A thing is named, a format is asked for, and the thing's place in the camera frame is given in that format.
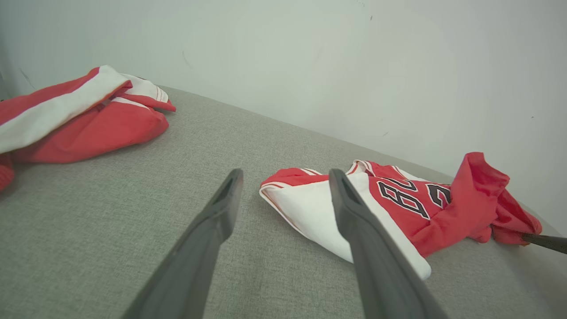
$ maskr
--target basketball jersey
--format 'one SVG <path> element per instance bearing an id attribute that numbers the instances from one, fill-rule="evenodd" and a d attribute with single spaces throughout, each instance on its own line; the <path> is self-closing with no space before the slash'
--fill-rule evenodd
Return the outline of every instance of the basketball jersey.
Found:
<path id="1" fill-rule="evenodd" d="M 506 191 L 509 177 L 489 166 L 482 153 L 466 154 L 451 184 L 360 160 L 346 175 L 424 279 L 431 271 L 424 257 L 466 237 L 487 242 L 494 235 L 506 244 L 526 245 L 522 233 L 541 233 L 539 221 Z M 352 262 L 336 226 L 328 175 L 283 169 L 261 184 L 260 196 L 299 233 Z"/>

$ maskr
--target gray upholstered bench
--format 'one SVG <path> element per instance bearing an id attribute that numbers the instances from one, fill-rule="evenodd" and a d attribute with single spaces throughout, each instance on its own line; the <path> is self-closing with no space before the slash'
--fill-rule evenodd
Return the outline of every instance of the gray upholstered bench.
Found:
<path id="1" fill-rule="evenodd" d="M 352 264 L 294 231 L 258 196 L 287 167 L 352 160 L 451 178 L 234 106 L 164 88 L 177 113 L 147 144 L 83 162 L 24 165 L 0 194 L 0 318 L 118 318 L 232 168 L 239 217 L 222 245 L 206 318 L 362 318 Z M 558 234 L 545 222 L 544 233 Z M 462 242 L 428 257 L 451 318 L 565 318 L 567 255 Z"/>

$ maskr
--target red and white jersey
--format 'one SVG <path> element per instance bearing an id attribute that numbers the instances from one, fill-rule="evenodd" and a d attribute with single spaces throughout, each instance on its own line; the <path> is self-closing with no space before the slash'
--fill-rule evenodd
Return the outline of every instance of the red and white jersey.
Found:
<path id="1" fill-rule="evenodd" d="M 108 65 L 0 102 L 0 191 L 12 161 L 69 163 L 151 140 L 169 126 L 154 108 L 175 111 L 158 86 Z"/>
<path id="2" fill-rule="evenodd" d="M 354 161 L 346 174 L 424 279 L 431 268 L 423 257 L 465 237 L 487 242 L 493 234 L 497 241 L 525 245 L 522 233 L 541 233 L 539 221 L 505 190 L 509 177 L 482 153 L 465 155 L 451 185 L 369 161 Z M 283 169 L 261 184 L 260 196 L 299 233 L 352 262 L 336 226 L 328 175 Z"/>

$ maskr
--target red fabric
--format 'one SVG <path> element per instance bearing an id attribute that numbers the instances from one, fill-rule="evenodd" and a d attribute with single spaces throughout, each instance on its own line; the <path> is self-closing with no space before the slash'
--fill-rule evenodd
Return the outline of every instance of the red fabric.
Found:
<path id="1" fill-rule="evenodd" d="M 0 154 L 0 191 L 14 179 L 14 168 L 9 154 Z"/>
<path id="2" fill-rule="evenodd" d="M 468 153 L 451 185 L 405 179 L 394 166 L 371 164 L 370 193 L 420 254 L 449 247 L 466 237 L 527 245 L 522 233 L 541 233 L 541 223 L 506 191 L 509 177 L 492 168 L 482 153 Z M 326 181 L 300 169 L 280 170 L 269 182 L 292 186 Z M 446 198 L 443 190 L 450 192 Z"/>
<path id="3" fill-rule="evenodd" d="M 99 68 L 92 69 L 86 76 L 73 81 L 46 87 L 32 94 L 1 102 L 0 125 L 42 102 L 74 92 L 97 74 L 99 74 Z M 101 95 L 100 100 L 85 112 L 51 131 L 41 140 L 12 152 L 0 154 L 0 191 L 6 188 L 14 178 L 12 161 L 76 162 L 125 146 L 144 143 L 163 133 L 169 124 L 165 116 L 155 111 L 154 107 L 167 111 L 175 111 L 175 107 L 169 101 L 161 102 L 144 95 L 126 94 L 125 92 L 131 88 L 132 83 L 125 78 L 120 86 Z M 162 97 L 163 91 L 157 87 L 155 89 L 159 93 L 159 98 L 165 100 Z M 113 100 L 116 97 L 143 106 L 125 103 L 124 100 Z"/>
<path id="4" fill-rule="evenodd" d="M 17 117 L 22 112 L 44 102 L 56 98 L 58 96 L 71 93 L 84 85 L 88 80 L 94 78 L 99 72 L 99 68 L 92 69 L 84 77 L 60 83 L 53 86 L 48 86 L 41 90 L 37 90 L 29 95 L 17 96 L 16 98 L 0 102 L 0 125 Z"/>

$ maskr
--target jersey number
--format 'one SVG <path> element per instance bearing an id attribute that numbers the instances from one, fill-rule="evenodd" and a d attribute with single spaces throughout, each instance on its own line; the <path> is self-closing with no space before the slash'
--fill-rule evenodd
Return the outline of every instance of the jersey number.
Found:
<path id="1" fill-rule="evenodd" d="M 398 185 L 399 187 L 404 188 L 405 190 L 417 192 L 417 187 L 412 181 L 404 180 L 404 182 L 407 182 L 408 184 L 402 184 L 399 181 L 391 178 L 385 179 Z M 411 212 L 419 214 L 421 217 L 427 220 L 431 220 L 431 217 L 427 213 L 424 205 L 417 198 L 392 186 L 386 185 L 383 182 L 378 182 L 378 187 L 380 188 L 382 197 L 391 200 L 392 202 Z M 431 199 L 431 202 L 433 202 L 433 204 L 443 208 L 444 202 L 447 204 L 451 203 L 451 191 L 448 188 L 436 184 L 427 184 L 427 187 L 429 190 L 429 198 Z"/>

